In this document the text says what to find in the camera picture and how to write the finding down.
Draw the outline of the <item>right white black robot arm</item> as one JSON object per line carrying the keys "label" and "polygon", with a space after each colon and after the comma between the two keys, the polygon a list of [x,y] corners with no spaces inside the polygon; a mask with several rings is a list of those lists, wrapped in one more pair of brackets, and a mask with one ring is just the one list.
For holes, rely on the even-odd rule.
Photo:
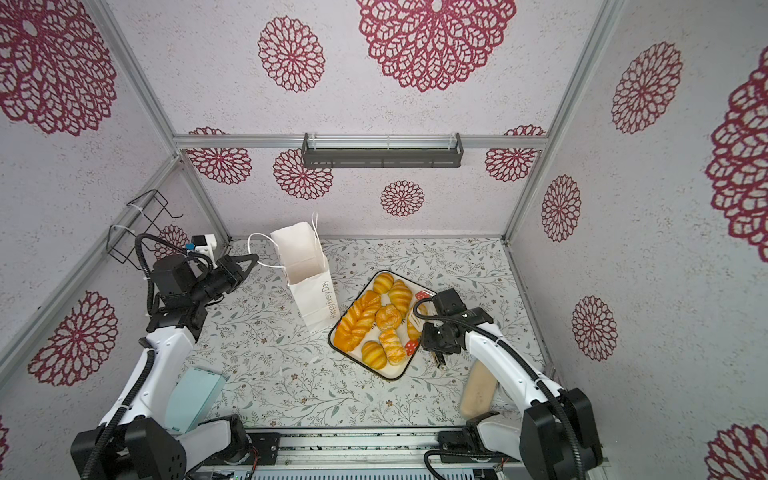
{"label": "right white black robot arm", "polygon": [[593,408],[578,388],[566,390],[526,361],[481,307],[469,309],[448,289],[418,300],[413,315],[423,323],[421,346],[443,360],[467,352],[509,396],[519,423],[497,412],[476,416],[458,434],[442,432],[442,448],[424,458],[517,460],[533,479],[584,479],[603,462]]}

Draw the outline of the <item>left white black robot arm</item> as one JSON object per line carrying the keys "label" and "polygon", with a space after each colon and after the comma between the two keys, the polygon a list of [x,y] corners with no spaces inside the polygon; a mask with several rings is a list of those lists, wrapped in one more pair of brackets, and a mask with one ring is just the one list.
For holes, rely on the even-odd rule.
{"label": "left white black robot arm", "polygon": [[209,460],[237,464],[253,454],[252,441],[236,414],[208,420],[175,435],[165,415],[175,381],[198,342],[209,307],[234,292],[258,264],[253,252],[217,260],[174,246],[149,264],[145,241],[165,245],[149,233],[135,237],[135,253],[147,282],[146,334],[142,356],[99,425],[75,437],[70,454],[82,479],[184,479]]}

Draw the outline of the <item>white paper bag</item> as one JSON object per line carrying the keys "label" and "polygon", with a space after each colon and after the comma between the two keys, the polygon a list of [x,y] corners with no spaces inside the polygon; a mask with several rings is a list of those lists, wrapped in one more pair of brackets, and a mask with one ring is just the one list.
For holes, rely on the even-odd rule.
{"label": "white paper bag", "polygon": [[331,328],[341,313],[330,273],[328,259],[318,234],[319,214],[313,212],[310,221],[273,231],[270,235],[259,232],[247,237],[247,251],[252,254],[254,236],[268,240],[276,251],[279,263],[258,264],[281,270],[287,281],[299,313],[310,333]]}

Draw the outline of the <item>striped bread roll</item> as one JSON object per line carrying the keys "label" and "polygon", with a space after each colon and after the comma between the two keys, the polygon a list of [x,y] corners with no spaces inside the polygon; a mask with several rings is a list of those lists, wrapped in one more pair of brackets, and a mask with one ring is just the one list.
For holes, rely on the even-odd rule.
{"label": "striped bread roll", "polygon": [[419,305],[417,308],[411,308],[407,315],[407,332],[408,337],[412,341],[419,341],[422,336],[424,320],[421,316],[427,316],[429,314],[427,306],[425,304]]}
{"label": "striped bread roll", "polygon": [[391,289],[387,292],[390,303],[396,307],[396,309],[406,316],[411,307],[411,301],[413,293],[408,288],[403,280],[395,280]]}

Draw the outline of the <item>metal tongs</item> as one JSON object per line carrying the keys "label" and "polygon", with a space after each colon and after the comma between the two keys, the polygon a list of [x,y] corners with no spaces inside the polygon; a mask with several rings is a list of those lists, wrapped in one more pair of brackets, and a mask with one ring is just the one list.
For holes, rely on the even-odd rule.
{"label": "metal tongs", "polygon": [[433,357],[433,359],[434,359],[434,361],[436,363],[436,366],[438,368],[443,368],[443,367],[446,366],[446,360],[445,360],[445,356],[444,356],[443,353],[432,352],[431,355],[432,355],[432,357]]}

